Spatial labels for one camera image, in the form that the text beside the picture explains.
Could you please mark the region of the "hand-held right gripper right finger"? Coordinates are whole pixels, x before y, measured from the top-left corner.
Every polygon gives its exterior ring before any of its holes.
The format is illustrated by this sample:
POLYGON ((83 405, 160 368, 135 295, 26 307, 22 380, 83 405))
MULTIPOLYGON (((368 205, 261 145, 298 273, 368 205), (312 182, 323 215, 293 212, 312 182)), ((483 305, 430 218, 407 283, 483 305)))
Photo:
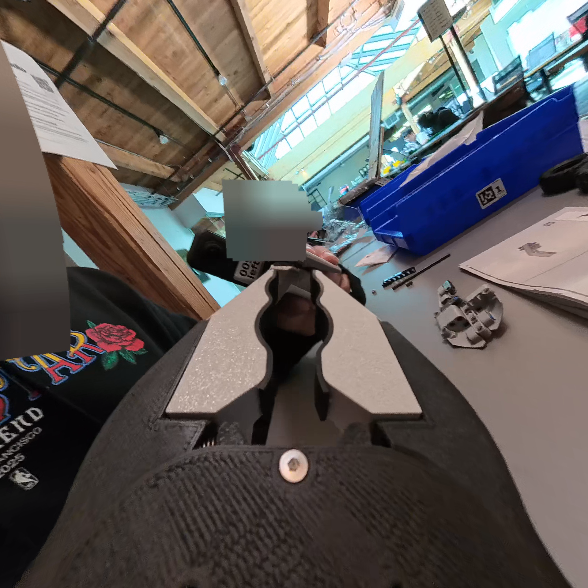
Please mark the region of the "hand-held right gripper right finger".
POLYGON ((322 344, 315 406, 321 420, 418 420, 422 408, 379 319, 313 271, 322 344))

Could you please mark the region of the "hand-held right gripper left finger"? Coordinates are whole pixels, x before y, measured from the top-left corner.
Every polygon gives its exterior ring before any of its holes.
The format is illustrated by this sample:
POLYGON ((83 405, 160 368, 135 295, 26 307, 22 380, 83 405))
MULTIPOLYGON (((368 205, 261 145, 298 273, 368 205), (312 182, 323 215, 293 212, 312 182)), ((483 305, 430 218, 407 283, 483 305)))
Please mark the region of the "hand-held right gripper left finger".
POLYGON ((270 378, 270 352, 260 320, 272 302, 275 269, 209 319, 171 396, 173 419, 259 419, 259 391, 270 378))

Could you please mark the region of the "black holed beam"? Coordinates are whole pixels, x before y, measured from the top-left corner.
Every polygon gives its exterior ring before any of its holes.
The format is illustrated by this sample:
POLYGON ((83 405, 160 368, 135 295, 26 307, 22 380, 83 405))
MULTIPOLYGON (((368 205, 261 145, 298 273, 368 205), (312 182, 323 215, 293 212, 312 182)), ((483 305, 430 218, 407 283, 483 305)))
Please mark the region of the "black holed beam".
POLYGON ((407 279, 409 276, 412 276, 415 273, 416 273, 416 268, 414 266, 406 268, 405 270, 402 270, 400 272, 397 272, 396 274, 389 276, 388 278, 386 278, 382 282, 382 288, 386 288, 386 287, 391 286, 392 284, 395 284, 395 283, 401 283, 403 280, 407 279))

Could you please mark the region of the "grey desk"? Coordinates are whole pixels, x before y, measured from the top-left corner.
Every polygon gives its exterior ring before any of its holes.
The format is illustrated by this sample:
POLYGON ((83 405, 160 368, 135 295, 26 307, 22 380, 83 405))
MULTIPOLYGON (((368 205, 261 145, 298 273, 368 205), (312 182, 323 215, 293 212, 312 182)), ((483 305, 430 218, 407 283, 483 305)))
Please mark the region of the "grey desk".
POLYGON ((483 350, 445 344, 434 319, 437 288, 450 280, 465 296, 484 280, 462 262, 565 207, 583 207, 573 190, 544 197, 540 188, 511 202, 430 255, 397 252, 385 264, 355 267, 382 246, 372 232, 342 264, 362 282, 367 306, 391 323, 453 382, 473 406, 505 458, 527 512, 558 567, 587 587, 587 322, 551 305, 495 286, 503 331, 483 350), (382 282, 451 257, 397 290, 382 282))

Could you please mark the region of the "person's left hand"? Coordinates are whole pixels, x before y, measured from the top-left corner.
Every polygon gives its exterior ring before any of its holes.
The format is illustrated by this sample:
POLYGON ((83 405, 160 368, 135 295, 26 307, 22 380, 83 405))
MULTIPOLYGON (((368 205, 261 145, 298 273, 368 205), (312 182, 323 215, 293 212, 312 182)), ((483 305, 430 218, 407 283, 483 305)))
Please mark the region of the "person's left hand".
MULTIPOLYGON (((337 257, 323 246, 307 245, 306 249, 330 265, 339 265, 337 257)), ((326 275, 342 290, 350 292, 350 281, 347 275, 343 273, 327 273, 326 275)), ((316 306, 311 299, 287 292, 276 305, 275 320, 280 330, 290 334, 312 336, 315 334, 316 306)))

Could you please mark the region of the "grey brick model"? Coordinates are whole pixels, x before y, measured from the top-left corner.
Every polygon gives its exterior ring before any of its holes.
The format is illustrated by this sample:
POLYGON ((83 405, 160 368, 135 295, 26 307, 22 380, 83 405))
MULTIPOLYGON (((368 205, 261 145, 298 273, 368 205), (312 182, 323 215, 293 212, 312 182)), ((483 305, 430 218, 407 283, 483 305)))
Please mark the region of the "grey brick model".
POLYGON ((483 283, 462 297, 451 281, 437 290, 435 322, 443 340, 454 348, 485 349, 503 320, 503 303, 489 284, 483 283))

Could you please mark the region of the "long black axle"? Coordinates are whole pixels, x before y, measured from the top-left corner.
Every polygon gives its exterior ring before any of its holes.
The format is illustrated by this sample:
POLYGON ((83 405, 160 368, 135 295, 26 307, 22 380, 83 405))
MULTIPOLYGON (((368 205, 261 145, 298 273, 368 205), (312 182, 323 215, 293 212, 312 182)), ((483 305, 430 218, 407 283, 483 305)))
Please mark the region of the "long black axle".
POLYGON ((406 276, 403 276, 402 278, 400 278, 400 280, 398 280, 397 282, 394 282, 394 284, 392 286, 392 290, 395 291, 404 285, 408 285, 409 283, 412 283, 413 280, 417 276, 424 274, 428 270, 434 268, 435 266, 439 265, 440 263, 444 262, 445 260, 449 259, 450 257, 451 257, 451 254, 445 254, 445 256, 430 263, 429 265, 425 266, 424 268, 421 268, 419 270, 415 270, 414 272, 408 273, 406 276))

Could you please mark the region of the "blue tagged storage bin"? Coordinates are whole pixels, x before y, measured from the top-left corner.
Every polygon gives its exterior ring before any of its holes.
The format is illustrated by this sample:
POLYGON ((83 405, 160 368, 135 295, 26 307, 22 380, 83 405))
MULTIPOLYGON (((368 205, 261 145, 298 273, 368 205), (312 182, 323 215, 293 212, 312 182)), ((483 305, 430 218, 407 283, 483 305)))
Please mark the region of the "blue tagged storage bin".
POLYGON ((395 193, 375 218, 382 242, 423 256, 539 184, 557 164, 584 152, 579 82, 482 130, 395 193))

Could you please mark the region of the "white notice paper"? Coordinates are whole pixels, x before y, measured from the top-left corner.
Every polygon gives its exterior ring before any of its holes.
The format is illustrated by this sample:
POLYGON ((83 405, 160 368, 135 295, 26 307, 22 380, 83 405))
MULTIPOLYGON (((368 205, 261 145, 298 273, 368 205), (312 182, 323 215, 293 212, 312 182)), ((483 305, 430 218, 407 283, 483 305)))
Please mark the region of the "white notice paper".
POLYGON ((115 164, 63 99, 42 68, 24 51, 2 40, 43 153, 116 169, 115 164))

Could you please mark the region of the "open laptop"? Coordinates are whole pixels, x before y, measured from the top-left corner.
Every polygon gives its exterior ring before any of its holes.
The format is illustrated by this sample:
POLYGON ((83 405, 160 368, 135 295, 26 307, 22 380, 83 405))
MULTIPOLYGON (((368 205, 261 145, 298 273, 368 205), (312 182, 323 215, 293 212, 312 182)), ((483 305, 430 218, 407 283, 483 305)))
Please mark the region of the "open laptop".
POLYGON ((368 169, 366 177, 356 187, 351 189, 346 195, 339 198, 341 206, 348 205, 357 200, 368 189, 372 188, 380 178, 380 167, 383 145, 382 131, 382 107, 384 96, 385 72, 382 71, 378 76, 375 88, 371 93, 371 117, 369 127, 369 156, 368 169))

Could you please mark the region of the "black ceiling conduit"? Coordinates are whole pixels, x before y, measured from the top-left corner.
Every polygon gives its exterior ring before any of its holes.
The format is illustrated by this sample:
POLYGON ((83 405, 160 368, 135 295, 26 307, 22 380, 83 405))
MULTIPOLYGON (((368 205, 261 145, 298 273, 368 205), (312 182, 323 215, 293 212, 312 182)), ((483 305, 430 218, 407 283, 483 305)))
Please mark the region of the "black ceiling conduit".
POLYGON ((220 84, 220 86, 222 88, 224 88, 225 90, 227 90, 228 88, 227 88, 227 80, 226 80, 226 78, 222 75, 222 73, 220 72, 220 70, 214 64, 214 62, 212 61, 212 58, 208 55, 207 51, 203 47, 202 43, 198 40, 198 38, 195 35, 195 33, 193 32, 191 26, 187 23, 187 20, 184 18, 183 14, 179 10, 178 6, 175 4, 174 1, 166 1, 166 4, 169 5, 170 9, 173 11, 173 13, 175 14, 176 18, 179 20, 181 26, 186 31, 186 33, 189 35, 189 38, 192 40, 192 42, 194 43, 196 49, 202 55, 202 57, 205 60, 205 62, 207 63, 207 65, 212 70, 212 72, 213 72, 214 76, 216 77, 216 79, 217 79, 218 83, 220 84))

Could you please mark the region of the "grey metal pipe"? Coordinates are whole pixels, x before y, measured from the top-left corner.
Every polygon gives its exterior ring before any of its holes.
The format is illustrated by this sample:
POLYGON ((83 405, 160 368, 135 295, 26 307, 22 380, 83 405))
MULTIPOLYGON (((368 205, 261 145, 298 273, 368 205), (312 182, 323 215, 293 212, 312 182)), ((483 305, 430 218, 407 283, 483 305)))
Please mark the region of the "grey metal pipe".
POLYGON ((98 44, 100 38, 103 36, 103 34, 107 32, 108 25, 114 20, 114 18, 122 10, 126 3, 127 1, 116 1, 111 6, 108 13, 100 19, 97 27, 92 31, 92 33, 86 34, 85 40, 78 46, 78 48, 73 53, 72 57, 67 62, 63 70, 55 70, 53 67, 40 61, 39 59, 33 58, 34 61, 44 71, 55 75, 55 85, 58 89, 60 89, 64 83, 67 83, 89 96, 97 96, 97 94, 93 92, 91 89, 89 89, 87 86, 72 79, 71 74, 74 72, 74 70, 77 69, 77 67, 82 63, 82 61, 84 61, 89 55, 91 55, 94 47, 98 44))

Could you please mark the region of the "black toy tire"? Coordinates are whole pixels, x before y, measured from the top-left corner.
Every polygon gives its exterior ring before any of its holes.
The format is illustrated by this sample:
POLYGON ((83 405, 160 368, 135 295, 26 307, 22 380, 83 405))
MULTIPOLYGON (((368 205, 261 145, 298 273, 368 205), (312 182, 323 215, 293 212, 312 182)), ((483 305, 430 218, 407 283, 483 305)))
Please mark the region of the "black toy tire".
POLYGON ((567 159, 541 174, 539 186, 543 195, 555 196, 574 189, 577 172, 586 162, 587 154, 584 153, 567 159))

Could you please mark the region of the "tan rounded panel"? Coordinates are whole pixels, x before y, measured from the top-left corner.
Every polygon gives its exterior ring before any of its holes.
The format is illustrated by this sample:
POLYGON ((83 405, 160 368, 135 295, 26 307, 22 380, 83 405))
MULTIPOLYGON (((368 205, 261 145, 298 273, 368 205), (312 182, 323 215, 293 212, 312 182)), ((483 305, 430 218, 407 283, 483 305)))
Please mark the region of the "tan rounded panel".
POLYGON ((444 35, 454 24, 454 18, 444 0, 424 2, 417 9, 417 16, 430 42, 444 35))

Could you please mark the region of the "wooden post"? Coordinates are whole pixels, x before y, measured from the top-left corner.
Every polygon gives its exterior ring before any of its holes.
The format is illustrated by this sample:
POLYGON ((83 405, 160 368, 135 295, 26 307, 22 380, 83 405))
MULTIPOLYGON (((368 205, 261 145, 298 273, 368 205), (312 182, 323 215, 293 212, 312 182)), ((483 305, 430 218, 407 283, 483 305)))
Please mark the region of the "wooden post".
POLYGON ((146 298, 195 319, 220 306, 109 169, 44 153, 62 229, 92 262, 146 298))

